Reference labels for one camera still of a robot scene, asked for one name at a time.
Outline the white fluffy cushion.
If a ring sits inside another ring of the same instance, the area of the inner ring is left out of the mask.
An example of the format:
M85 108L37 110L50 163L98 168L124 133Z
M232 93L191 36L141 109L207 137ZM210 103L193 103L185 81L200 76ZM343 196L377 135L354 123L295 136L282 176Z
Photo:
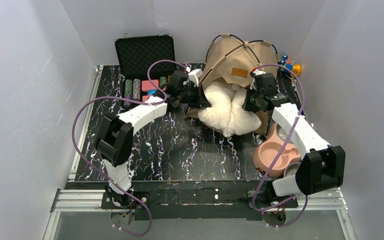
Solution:
M262 124L258 115L245 111L246 89L224 81L213 81L204 90L210 107L198 111L198 119L224 137L245 135L256 131Z

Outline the tan fabric pet tent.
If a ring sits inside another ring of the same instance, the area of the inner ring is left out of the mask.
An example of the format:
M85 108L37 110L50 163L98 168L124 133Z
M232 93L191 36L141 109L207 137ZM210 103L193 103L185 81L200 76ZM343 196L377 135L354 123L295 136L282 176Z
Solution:
M210 107L188 106L185 118L198 119L225 137L249 133L268 135L268 113L243 110L246 88L258 67L265 73L277 75L278 53L275 46L264 40L243 41L232 34L218 35L210 44L201 73L190 72L197 80Z

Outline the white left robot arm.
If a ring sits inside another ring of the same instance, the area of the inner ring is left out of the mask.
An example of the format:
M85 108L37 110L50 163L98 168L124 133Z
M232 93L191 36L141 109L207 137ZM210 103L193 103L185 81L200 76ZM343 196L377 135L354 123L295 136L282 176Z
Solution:
M106 115L97 134L95 149L101 155L110 180L105 191L109 199L121 208L130 207L133 189L128 161L134 135L155 119L167 113L169 105L187 104L190 107L209 107L210 103L200 87L201 69L186 73L176 70L162 89L148 96L144 104L119 115Z

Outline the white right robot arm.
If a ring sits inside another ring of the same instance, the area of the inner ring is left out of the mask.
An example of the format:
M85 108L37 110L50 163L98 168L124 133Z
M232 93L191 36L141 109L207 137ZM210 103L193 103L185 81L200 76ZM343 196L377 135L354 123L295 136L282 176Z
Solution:
M268 139L253 152L254 166L275 180L262 196L274 200L288 195L311 195L342 186L346 153L324 140L291 103L277 92L272 73L254 71L246 88L243 109L271 114L275 125Z

